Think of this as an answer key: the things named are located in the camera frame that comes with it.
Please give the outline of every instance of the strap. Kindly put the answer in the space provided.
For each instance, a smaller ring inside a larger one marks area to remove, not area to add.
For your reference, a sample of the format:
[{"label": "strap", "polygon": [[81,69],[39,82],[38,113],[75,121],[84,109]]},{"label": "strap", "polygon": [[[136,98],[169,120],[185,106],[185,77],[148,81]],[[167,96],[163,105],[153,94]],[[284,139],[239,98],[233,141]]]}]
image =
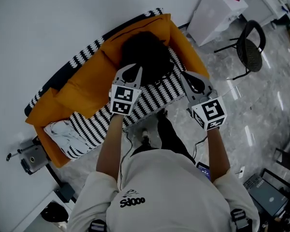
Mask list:
[{"label": "strap", "polygon": [[237,232],[252,232],[252,220],[246,218],[245,211],[234,209],[231,211],[231,217]]},{"label": "strap", "polygon": [[106,232],[106,223],[101,219],[93,220],[89,226],[88,232]]}]

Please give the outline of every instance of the white wall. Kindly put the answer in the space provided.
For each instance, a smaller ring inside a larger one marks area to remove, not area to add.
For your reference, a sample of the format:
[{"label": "white wall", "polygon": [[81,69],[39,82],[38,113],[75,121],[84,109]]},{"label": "white wall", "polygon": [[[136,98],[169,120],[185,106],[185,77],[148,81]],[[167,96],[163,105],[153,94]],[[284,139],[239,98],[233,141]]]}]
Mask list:
[{"label": "white wall", "polygon": [[46,169],[29,176],[18,143],[34,135],[24,108],[76,53],[121,23],[156,7],[187,23],[198,0],[0,0],[0,231],[11,231],[56,185]]}]

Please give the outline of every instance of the black cable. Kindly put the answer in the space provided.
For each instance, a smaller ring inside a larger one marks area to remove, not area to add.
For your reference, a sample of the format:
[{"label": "black cable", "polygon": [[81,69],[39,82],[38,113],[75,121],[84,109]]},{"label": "black cable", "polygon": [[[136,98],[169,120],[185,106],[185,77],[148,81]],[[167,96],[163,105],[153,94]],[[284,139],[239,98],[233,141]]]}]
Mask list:
[{"label": "black cable", "polygon": [[129,151],[123,156],[123,158],[121,159],[121,162],[120,162],[120,168],[119,168],[119,175],[120,175],[120,186],[119,186],[119,188],[120,188],[120,190],[121,190],[121,181],[122,181],[121,164],[123,163],[125,157],[130,153],[130,151],[132,150],[132,146],[133,146],[132,141],[128,137],[129,133],[127,131],[125,131],[125,130],[123,130],[123,132],[126,134],[126,137],[127,137],[128,141],[131,143],[131,147],[130,147]]},{"label": "black cable", "polygon": [[197,156],[197,145],[200,143],[203,143],[206,139],[207,139],[207,136],[204,137],[201,141],[194,144],[194,150],[193,150],[193,154],[192,154],[192,157],[194,160],[195,160],[195,157]]}]

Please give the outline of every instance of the white t-shirt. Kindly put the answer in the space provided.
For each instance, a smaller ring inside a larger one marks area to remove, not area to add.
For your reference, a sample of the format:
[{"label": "white t-shirt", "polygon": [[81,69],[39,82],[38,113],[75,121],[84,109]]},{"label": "white t-shirt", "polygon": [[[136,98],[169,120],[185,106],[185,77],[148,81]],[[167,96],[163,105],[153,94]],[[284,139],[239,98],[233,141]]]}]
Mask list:
[{"label": "white t-shirt", "polygon": [[234,231],[231,211],[239,208],[259,228],[258,211],[228,171],[212,184],[185,156],[155,149],[130,158],[122,179],[91,173],[68,222],[68,232],[87,232],[93,220],[110,232]]}]

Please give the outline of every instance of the chair leg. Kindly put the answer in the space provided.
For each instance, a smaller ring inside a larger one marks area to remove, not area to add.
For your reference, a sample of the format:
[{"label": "chair leg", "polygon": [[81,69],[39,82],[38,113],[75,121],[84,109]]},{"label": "chair leg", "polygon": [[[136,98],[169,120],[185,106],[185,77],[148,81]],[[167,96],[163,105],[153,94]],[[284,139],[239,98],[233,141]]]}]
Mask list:
[{"label": "chair leg", "polygon": [[214,53],[216,53],[216,52],[220,52],[220,51],[222,51],[222,50],[228,49],[228,48],[233,47],[233,46],[236,46],[236,44],[237,44],[237,43],[232,44],[232,45],[229,45],[229,46],[226,46],[226,47],[221,48],[221,49],[219,49],[219,50],[216,50],[216,51],[214,51]]},{"label": "chair leg", "polygon": [[240,78],[240,77],[246,76],[246,75],[248,75],[249,73],[251,73],[251,71],[247,71],[245,74],[243,74],[243,75],[239,75],[239,76],[233,78],[232,80],[236,80],[237,78]]}]

